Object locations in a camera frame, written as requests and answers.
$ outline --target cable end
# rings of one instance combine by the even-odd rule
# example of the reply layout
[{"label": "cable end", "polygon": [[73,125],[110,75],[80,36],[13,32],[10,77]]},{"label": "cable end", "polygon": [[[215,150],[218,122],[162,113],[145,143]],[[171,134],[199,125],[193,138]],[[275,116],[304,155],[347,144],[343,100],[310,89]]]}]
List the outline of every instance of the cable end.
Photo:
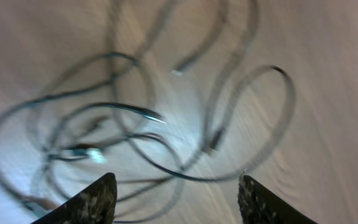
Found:
[{"label": "cable end", "polygon": [[161,123],[164,123],[164,124],[167,123],[167,122],[165,122],[164,116],[162,116],[159,113],[154,112],[152,110],[145,111],[143,116],[145,118],[147,118],[147,119],[152,120],[152,121],[158,121],[158,122],[161,122]]},{"label": "cable end", "polygon": [[171,74],[176,76],[182,76],[183,72],[174,69],[171,71]]},{"label": "cable end", "polygon": [[21,200],[21,203],[23,206],[25,206],[25,208],[33,212],[34,215],[36,215],[38,218],[43,217],[58,207],[58,205],[47,198],[38,198],[33,196],[25,196]]},{"label": "cable end", "polygon": [[62,150],[61,155],[63,157],[72,157],[72,156],[87,156],[88,149],[94,148],[93,145],[85,144],[85,143],[79,143],[70,147],[67,147],[66,149]]},{"label": "cable end", "polygon": [[215,132],[212,140],[209,142],[209,147],[204,152],[212,158],[216,157],[216,154],[218,153],[219,145],[221,143],[222,136],[224,132],[226,131],[226,128],[221,128],[218,131]]},{"label": "cable end", "polygon": [[99,149],[89,148],[86,153],[95,163],[105,164],[107,162],[106,158]]}]

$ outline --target metal plug tip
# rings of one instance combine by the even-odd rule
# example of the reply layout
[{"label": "metal plug tip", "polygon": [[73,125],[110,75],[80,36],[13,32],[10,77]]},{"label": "metal plug tip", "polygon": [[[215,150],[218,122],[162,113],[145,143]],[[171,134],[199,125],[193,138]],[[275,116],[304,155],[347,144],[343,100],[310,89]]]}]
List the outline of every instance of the metal plug tip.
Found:
[{"label": "metal plug tip", "polygon": [[165,118],[161,115],[158,115],[158,116],[149,116],[149,115],[145,115],[145,118],[147,119],[150,119],[152,121],[158,121],[158,122],[161,122],[161,123],[164,123],[166,124],[167,122],[165,122]]},{"label": "metal plug tip", "polygon": [[182,76],[182,75],[183,75],[183,72],[178,71],[178,70],[172,70],[172,71],[171,71],[171,74],[172,74],[172,75],[177,75],[177,76]]}]

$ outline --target cable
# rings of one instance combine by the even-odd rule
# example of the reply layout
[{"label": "cable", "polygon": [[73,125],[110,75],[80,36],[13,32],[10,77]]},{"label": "cable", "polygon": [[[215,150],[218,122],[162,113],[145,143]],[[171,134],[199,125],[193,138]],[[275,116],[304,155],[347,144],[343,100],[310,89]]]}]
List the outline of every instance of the cable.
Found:
[{"label": "cable", "polygon": [[[36,176],[32,179],[31,192],[32,195],[26,195],[14,188],[14,186],[7,181],[2,172],[0,171],[0,186],[10,195],[12,195],[20,204],[25,208],[33,211],[37,215],[42,215],[42,210],[39,209],[40,205],[37,204],[33,199],[34,197],[39,196],[39,189],[36,188],[36,183],[42,178],[48,180],[49,186],[54,189],[54,191],[64,199],[69,199],[71,196],[64,191],[64,189],[56,181],[56,173],[53,171],[53,165],[55,161],[62,162],[75,162],[79,160],[84,160],[90,158],[89,151],[92,148],[96,148],[97,152],[100,154],[105,153],[112,147],[116,147],[119,144],[128,144],[138,156],[143,158],[150,165],[158,168],[159,170],[166,173],[165,176],[149,179],[149,180],[133,180],[132,182],[127,182],[126,184],[134,184],[139,182],[148,182],[149,185],[141,187],[135,190],[133,193],[128,195],[122,195],[117,199],[117,203],[130,200],[134,197],[137,197],[141,194],[144,194],[158,186],[167,184],[173,179],[178,179],[177,185],[174,189],[174,193],[171,199],[155,214],[151,214],[148,217],[139,219],[139,220],[115,220],[114,223],[142,223],[153,220],[155,218],[161,217],[162,215],[169,212],[175,204],[178,202],[181,193],[184,188],[184,180],[192,180],[197,182],[222,182],[227,180],[232,180],[238,178],[244,171],[250,172],[254,170],[260,163],[262,163],[266,158],[272,153],[275,147],[283,139],[286,130],[290,124],[291,118],[293,117],[295,110],[296,94],[295,86],[290,78],[290,76],[281,68],[274,65],[265,65],[256,68],[248,75],[240,79],[236,83],[235,87],[231,91],[229,101],[225,107],[223,117],[218,123],[218,128],[213,129],[213,121],[215,120],[216,114],[216,105],[221,96],[221,92],[227,81],[232,77],[233,71],[239,66],[244,57],[246,56],[253,40],[255,39],[260,19],[259,6],[256,0],[249,0],[248,7],[248,18],[247,18],[247,29],[241,35],[241,39],[237,44],[237,48],[229,56],[226,63],[224,64],[222,70],[218,73],[217,77],[214,80],[213,87],[209,94],[206,107],[204,108],[204,117],[201,126],[201,134],[198,146],[196,147],[194,153],[191,157],[184,163],[181,163],[178,155],[176,154],[174,148],[160,135],[155,133],[138,133],[142,127],[145,125],[145,122],[148,120],[152,121],[163,121],[163,117],[156,113],[153,108],[155,106],[156,97],[155,97],[155,88],[153,84],[153,78],[150,72],[146,69],[145,65],[141,64],[141,60],[146,52],[148,52],[153,44],[156,43],[159,35],[162,33],[163,28],[165,27],[170,15],[172,14],[175,6],[180,2],[180,0],[167,0],[164,5],[160,8],[157,13],[157,17],[152,24],[152,27],[147,32],[145,41],[138,47],[133,56],[114,52],[114,41],[115,29],[108,27],[108,33],[106,36],[106,44],[108,46],[109,53],[106,54],[96,54],[90,57],[86,57],[78,63],[74,64],[68,70],[63,72],[57,79],[52,81],[47,85],[44,90],[41,92],[40,96],[34,100],[26,101],[19,103],[6,110],[0,114],[0,130],[3,124],[16,113],[22,110],[30,110],[29,116],[27,117],[26,122],[26,132],[29,137],[29,140],[34,145],[35,148],[44,155],[44,161],[39,169],[36,172]],[[120,8],[122,7],[122,0],[113,1],[114,3],[111,8],[115,8],[116,13],[109,13],[109,18],[111,23],[116,26],[120,18]],[[200,46],[189,56],[185,57],[179,65],[174,69],[177,73],[184,72],[188,67],[194,65],[216,42],[221,32],[224,29],[224,25],[227,20],[229,9],[228,0],[219,0],[218,13],[216,21],[209,31],[208,35],[200,43]],[[106,71],[107,78],[101,82],[94,83],[93,85],[87,86],[85,88],[80,88],[73,91],[66,91],[63,93],[54,93],[58,87],[63,83],[67,82],[73,78],[78,72],[85,67],[91,65],[100,59],[106,59]],[[114,58],[124,58],[127,62],[121,66],[117,67],[114,63]],[[138,69],[141,79],[146,87],[147,95],[147,108],[141,108],[138,106],[127,105],[121,102],[121,96],[117,90],[117,81],[119,78],[123,77],[128,73],[133,67]],[[239,101],[240,96],[247,86],[251,85],[256,79],[258,79],[263,74],[274,71],[280,76],[282,76],[286,89],[286,98],[281,111],[281,115],[272,129],[271,135],[268,140],[263,144],[263,146],[258,150],[258,153],[250,158],[245,164],[241,166],[240,169],[234,170],[224,175],[217,177],[192,177],[186,175],[186,172],[189,171],[199,160],[199,158],[204,153],[211,153],[212,151],[217,151],[221,148],[222,141],[227,135],[227,129],[231,124],[233,114],[235,112],[236,105]],[[50,136],[45,138],[46,141],[42,142],[41,134],[38,128],[40,117],[42,111],[45,108],[47,103],[55,102],[62,99],[67,99],[70,97],[81,96],[87,93],[91,93],[103,87],[109,87],[111,92],[111,102],[99,102],[91,103],[84,105],[73,112],[62,117],[58,124],[52,129]],[[94,130],[91,128],[86,134],[72,139],[70,145],[60,145],[59,139],[63,136],[63,133],[67,131],[67,124],[75,117],[81,116],[85,111],[96,110],[98,108],[115,108],[120,110],[129,110],[133,113],[140,115],[141,120],[136,122],[136,125],[133,128],[128,128],[124,123],[121,114],[118,110],[112,109],[113,120],[117,123],[118,129],[121,135],[113,136],[110,139],[106,139],[101,142],[94,144],[84,144],[81,142],[82,137],[86,137],[87,134],[92,133]],[[176,164],[176,169],[171,170],[167,169],[164,166],[153,161],[145,152],[142,150],[136,141],[148,139],[154,142],[161,144],[173,157],[173,160]],[[65,155],[64,152],[71,152],[72,155]]]}]

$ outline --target floor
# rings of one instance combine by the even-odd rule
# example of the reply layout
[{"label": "floor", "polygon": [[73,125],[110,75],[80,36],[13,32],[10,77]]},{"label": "floor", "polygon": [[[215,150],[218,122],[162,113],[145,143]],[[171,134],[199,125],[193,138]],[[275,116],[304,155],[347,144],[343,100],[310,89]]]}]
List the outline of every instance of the floor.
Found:
[{"label": "floor", "polygon": [[[167,124],[151,123],[146,129],[164,135],[182,159],[196,146],[200,105],[209,93],[213,77],[236,46],[245,26],[242,21],[246,18],[246,2],[232,0],[223,35],[183,76],[174,76],[169,71],[213,25],[218,1],[182,0],[144,57],[155,80],[157,111],[167,117]],[[259,33],[236,75],[246,75],[263,64],[284,68],[296,85],[296,110],[283,141],[250,175],[318,223],[358,223],[358,1],[260,0],[259,3],[262,11]],[[116,49],[133,54],[163,4],[163,0],[124,1],[116,27]],[[37,96],[46,83],[75,62],[104,52],[109,5],[110,2],[102,0],[0,0],[0,113]],[[59,90],[87,86],[105,75],[104,63],[98,62]],[[228,83],[219,105],[224,105],[225,96],[235,83],[235,78]],[[144,104],[145,89],[136,72],[119,80],[119,91],[124,102]],[[107,94],[101,90],[53,103],[46,109],[42,130],[48,130],[60,115],[84,103],[108,100]],[[241,96],[223,149],[215,158],[204,156],[189,174],[211,176],[239,167],[269,136],[284,98],[280,77],[271,74],[258,80]],[[22,113],[4,128],[0,137],[0,165],[18,189],[28,192],[41,157],[26,141],[24,123]],[[173,167],[162,148],[151,142],[143,142],[142,147],[156,161]],[[72,179],[91,181],[105,172],[114,172],[119,180],[162,175],[132,151],[125,150],[125,146],[115,148],[108,159],[108,165],[59,163],[59,181],[66,183],[67,191],[73,195],[86,182],[79,184]],[[172,194],[174,184],[119,204],[116,215],[121,220],[145,217],[161,208]],[[118,194],[138,187],[120,185]],[[123,216],[135,205],[144,204],[147,206]],[[0,189],[0,223],[33,220],[31,214]],[[240,222],[237,180],[233,180],[221,184],[186,182],[176,207],[150,223]]]}]

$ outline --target tangled cable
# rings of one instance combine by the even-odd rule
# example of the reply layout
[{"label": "tangled cable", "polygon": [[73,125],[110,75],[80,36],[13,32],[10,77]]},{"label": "tangled cable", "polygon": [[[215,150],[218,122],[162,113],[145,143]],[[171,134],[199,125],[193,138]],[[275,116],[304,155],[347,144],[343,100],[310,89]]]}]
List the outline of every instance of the tangled cable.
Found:
[{"label": "tangled cable", "polygon": [[[149,71],[142,66],[141,59],[144,54],[153,46],[154,42],[157,40],[159,34],[163,30],[163,27],[170,17],[172,11],[175,6],[179,3],[179,0],[167,0],[166,3],[159,10],[158,16],[154,21],[152,28],[148,31],[145,42],[137,49],[134,56],[114,52],[113,46],[111,44],[112,36],[114,35],[110,31],[108,32],[108,48],[109,52],[105,54],[97,54],[91,57],[87,57],[82,61],[78,62],[67,71],[63,72],[56,80],[51,82],[44,91],[42,91],[41,96],[30,101],[26,101],[20,103],[18,105],[13,106],[8,109],[4,113],[0,114],[0,130],[1,126],[10,118],[15,115],[17,112],[22,111],[24,109],[29,109],[30,114],[28,116],[26,129],[27,134],[29,135],[29,139],[31,143],[44,154],[44,164],[41,166],[39,172],[37,172],[36,178],[47,178],[51,187],[61,195],[65,199],[71,198],[64,190],[58,185],[55,181],[55,176],[53,173],[53,163],[55,161],[65,161],[65,162],[73,162],[82,159],[87,159],[93,156],[93,153],[96,155],[103,154],[109,147],[116,146],[121,143],[127,143],[130,147],[145,161],[147,161],[150,165],[158,168],[159,170],[167,173],[166,176],[151,180],[151,184],[146,187],[142,187],[135,192],[124,195],[118,198],[117,202],[123,202],[126,200],[130,200],[140,194],[143,194],[151,189],[154,189],[162,184],[165,184],[173,179],[178,180],[177,186],[175,187],[175,193],[170,201],[157,213],[145,217],[140,220],[129,220],[129,221],[119,221],[115,220],[114,223],[141,223],[147,222],[149,220],[153,220],[167,213],[170,209],[172,209],[180,198],[180,194],[183,190],[184,181],[183,180],[192,180],[197,182],[223,182],[227,180],[232,180],[238,178],[244,171],[250,172],[255,169],[261,162],[263,162],[269,154],[273,151],[276,145],[281,141],[283,135],[290,124],[290,120],[293,116],[295,109],[295,87],[288,76],[288,74],[279,67],[266,65],[256,68],[253,72],[244,76],[239,82],[236,83],[235,87],[232,89],[230,99],[227,103],[226,110],[224,111],[223,118],[220,120],[218,125],[218,129],[212,130],[212,123],[214,121],[214,115],[216,110],[216,103],[219,100],[219,96],[221,95],[221,91],[228,79],[231,77],[233,71],[238,67],[241,63],[242,59],[246,56],[246,53],[251,46],[252,41],[255,38],[257,33],[258,24],[259,24],[259,7],[256,0],[249,0],[249,12],[247,18],[247,29],[242,33],[241,40],[237,45],[237,48],[228,58],[227,62],[224,64],[223,69],[220,71],[218,76],[216,77],[211,93],[209,95],[206,108],[204,109],[204,118],[201,127],[201,134],[198,146],[196,147],[193,155],[186,162],[182,163],[175,153],[174,148],[164,140],[164,138],[155,133],[139,133],[139,130],[146,121],[163,121],[163,117],[154,112],[152,109],[155,105],[155,93],[152,77],[150,76]],[[119,9],[122,0],[118,0],[114,2],[115,8]],[[214,26],[209,31],[207,37],[200,43],[197,50],[192,52],[189,56],[185,57],[185,59],[178,63],[178,65],[172,70],[173,74],[181,75],[187,68],[192,66],[199,58],[201,58],[215,43],[215,41],[220,36],[223,31],[223,27],[227,20],[228,15],[228,0],[219,0],[218,6],[218,15],[216,17],[216,21]],[[119,11],[117,11],[114,15],[115,18],[111,18],[113,23],[117,23],[119,19]],[[100,59],[106,59],[107,62],[107,70],[108,70],[108,78],[102,82],[91,85],[86,88],[82,88],[74,91],[67,91],[58,94],[50,94],[56,88],[58,88],[65,81],[74,77],[80,70],[84,69],[88,65],[96,62]],[[113,58],[124,58],[127,60],[127,63],[121,68],[117,69],[114,64]],[[120,96],[117,92],[116,81],[119,77],[127,74],[128,71],[132,68],[136,67],[139,70],[139,73],[147,87],[147,96],[148,102],[146,108],[140,108],[137,106],[126,105],[120,102]],[[281,75],[285,81],[285,89],[286,89],[286,100],[285,104],[282,108],[282,113],[275,125],[272,129],[272,133],[270,138],[264,143],[264,145],[259,149],[258,153],[248,160],[240,169],[234,170],[228,174],[220,175],[217,177],[192,177],[186,175],[186,171],[191,169],[199,160],[199,158],[203,155],[203,153],[210,153],[211,150],[218,150],[220,148],[221,142],[227,134],[227,127],[230,125],[232,116],[234,114],[235,107],[242,92],[245,90],[247,86],[249,86],[254,80],[258,79],[261,75],[265,74],[269,71],[276,71],[279,75]],[[80,95],[84,95],[90,93],[92,91],[98,90],[103,87],[109,86],[111,89],[112,102],[100,102],[100,103],[92,103],[85,105],[73,112],[65,115],[59,123],[52,129],[50,138],[47,138],[48,141],[46,143],[41,142],[41,137],[39,133],[39,129],[37,127],[40,115],[44,106],[51,101],[58,101],[61,99],[66,99],[70,97],[76,97]],[[114,111],[114,120],[117,123],[119,130],[121,132],[120,136],[113,138],[109,141],[104,141],[101,144],[89,146],[86,144],[82,144],[80,142],[73,141],[69,146],[59,146],[59,139],[63,135],[62,132],[66,130],[67,124],[73,118],[80,116],[85,111],[95,110],[97,108],[118,108],[120,110],[128,110],[133,113],[137,113],[141,115],[143,119],[134,129],[129,129],[122,122],[120,113]],[[175,164],[177,166],[176,170],[167,169],[164,166],[156,163],[151,159],[144,151],[137,145],[134,141],[135,139],[149,139],[161,144],[173,157]],[[3,176],[0,171],[0,186],[9,194],[11,194],[15,199],[17,199],[25,208],[28,208],[32,212],[37,215],[45,215],[43,212],[39,212],[37,209],[37,205],[32,200],[32,196],[25,195],[19,190],[15,189]]]}]

